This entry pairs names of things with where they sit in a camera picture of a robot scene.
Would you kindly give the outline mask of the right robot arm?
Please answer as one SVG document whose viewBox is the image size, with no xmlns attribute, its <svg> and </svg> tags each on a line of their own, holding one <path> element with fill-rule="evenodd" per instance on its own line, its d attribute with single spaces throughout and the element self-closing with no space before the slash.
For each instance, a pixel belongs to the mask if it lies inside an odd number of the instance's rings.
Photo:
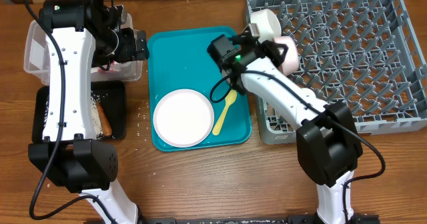
<svg viewBox="0 0 427 224">
<path fill-rule="evenodd" d="M 285 67 L 295 71 L 299 65 L 291 37 L 259 39 L 249 31 L 220 35 L 207 52 L 230 88 L 262 98 L 296 132 L 299 164 L 317 185 L 315 222 L 346 223 L 354 215 L 350 179 L 363 154 L 351 111 L 342 102 L 318 99 L 311 89 L 302 89 L 287 77 Z"/>
</svg>

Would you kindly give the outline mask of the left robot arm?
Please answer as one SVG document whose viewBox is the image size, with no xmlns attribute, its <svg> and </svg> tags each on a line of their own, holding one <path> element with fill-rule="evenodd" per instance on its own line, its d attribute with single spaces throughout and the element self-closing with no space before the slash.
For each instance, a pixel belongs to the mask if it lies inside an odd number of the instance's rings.
<svg viewBox="0 0 427 224">
<path fill-rule="evenodd" d="M 125 26 L 124 8 L 104 0 L 46 0 L 35 22 L 49 51 L 49 100 L 40 142 L 28 146 L 42 180 L 87 200 L 104 223 L 143 223 L 117 180 L 115 147 L 93 126 L 91 69 L 148 59 L 144 31 Z"/>
</svg>

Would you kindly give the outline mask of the yellow plastic spoon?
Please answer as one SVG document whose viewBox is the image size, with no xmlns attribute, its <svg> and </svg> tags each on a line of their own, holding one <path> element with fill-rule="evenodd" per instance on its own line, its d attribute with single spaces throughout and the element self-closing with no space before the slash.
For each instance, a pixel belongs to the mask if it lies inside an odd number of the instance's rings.
<svg viewBox="0 0 427 224">
<path fill-rule="evenodd" d="M 228 110 L 230 108 L 230 106 L 232 104 L 234 104 L 234 102 L 236 101 L 238 96 L 237 91 L 235 90 L 231 90 L 225 97 L 225 106 L 224 109 L 221 113 L 221 115 L 219 116 L 218 120 L 216 121 L 216 124 L 214 125 L 213 129 L 212 129 L 212 134 L 215 136 L 218 136 L 222 130 L 226 115 L 228 113 Z"/>
</svg>

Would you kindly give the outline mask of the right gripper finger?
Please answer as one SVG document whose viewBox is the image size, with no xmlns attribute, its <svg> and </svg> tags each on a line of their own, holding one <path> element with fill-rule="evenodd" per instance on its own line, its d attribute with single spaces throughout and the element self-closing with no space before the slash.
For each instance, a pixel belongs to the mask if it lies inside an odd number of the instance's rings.
<svg viewBox="0 0 427 224">
<path fill-rule="evenodd" d="M 253 34 L 250 31 L 245 31 L 239 35 L 230 37 L 230 41 L 234 45 L 254 45 L 259 39 L 258 34 Z"/>
<path fill-rule="evenodd" d="M 285 61 L 287 52 L 288 46 L 286 44 L 264 41 L 264 53 L 275 67 L 279 67 Z"/>
</svg>

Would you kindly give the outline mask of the fried sausage stick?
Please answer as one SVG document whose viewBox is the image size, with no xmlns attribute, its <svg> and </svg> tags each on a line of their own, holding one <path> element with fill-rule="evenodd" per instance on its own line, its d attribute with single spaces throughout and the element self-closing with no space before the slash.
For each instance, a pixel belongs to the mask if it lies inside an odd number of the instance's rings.
<svg viewBox="0 0 427 224">
<path fill-rule="evenodd" d="M 113 135 L 112 128 L 111 128 L 111 125 L 109 124 L 109 121 L 108 121 L 106 115 L 105 115 L 103 107 L 101 106 L 101 103 L 99 101 L 96 101 L 95 104 L 97 107 L 99 120 L 100 120 L 100 124 L 101 124 L 101 130 L 103 132 L 103 135 L 105 137 L 111 137 Z"/>
</svg>

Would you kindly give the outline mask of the white bowl with food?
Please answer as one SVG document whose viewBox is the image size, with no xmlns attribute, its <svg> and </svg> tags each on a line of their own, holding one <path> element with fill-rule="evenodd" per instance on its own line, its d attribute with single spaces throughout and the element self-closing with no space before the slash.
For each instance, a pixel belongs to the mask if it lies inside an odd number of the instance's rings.
<svg viewBox="0 0 427 224">
<path fill-rule="evenodd" d="M 250 15 L 250 23 L 255 23 L 258 27 L 260 38 L 258 41 L 272 41 L 276 37 L 280 37 L 282 29 L 276 14 L 270 9 L 253 12 Z"/>
</svg>

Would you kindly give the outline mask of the white paper cup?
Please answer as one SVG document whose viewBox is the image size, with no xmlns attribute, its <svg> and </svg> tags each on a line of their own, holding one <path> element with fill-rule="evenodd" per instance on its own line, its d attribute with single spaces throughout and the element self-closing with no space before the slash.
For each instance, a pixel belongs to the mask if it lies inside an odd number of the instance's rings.
<svg viewBox="0 0 427 224">
<path fill-rule="evenodd" d="M 308 101 L 308 99 L 316 99 L 316 94 L 308 88 L 301 89 L 301 96 Z"/>
</svg>

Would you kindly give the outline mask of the pink bowl with rice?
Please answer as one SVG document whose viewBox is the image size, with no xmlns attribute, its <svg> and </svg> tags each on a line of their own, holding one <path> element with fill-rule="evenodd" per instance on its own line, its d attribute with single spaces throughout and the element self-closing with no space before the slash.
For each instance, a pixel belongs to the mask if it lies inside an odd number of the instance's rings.
<svg viewBox="0 0 427 224">
<path fill-rule="evenodd" d="M 300 68 L 300 61 L 298 49 L 296 47 L 294 39 L 289 36 L 281 36 L 274 38 L 274 41 L 279 44 L 284 44 L 288 47 L 284 62 L 278 67 L 278 69 L 285 76 L 296 72 Z"/>
</svg>

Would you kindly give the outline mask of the white round plate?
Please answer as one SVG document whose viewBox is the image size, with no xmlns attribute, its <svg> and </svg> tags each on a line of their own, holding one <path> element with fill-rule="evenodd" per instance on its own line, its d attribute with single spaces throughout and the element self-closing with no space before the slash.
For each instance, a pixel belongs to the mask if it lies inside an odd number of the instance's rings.
<svg viewBox="0 0 427 224">
<path fill-rule="evenodd" d="M 211 133 L 214 117 L 207 97 L 191 89 L 178 89 L 162 97 L 155 106 L 153 127 L 168 145 L 193 147 Z"/>
</svg>

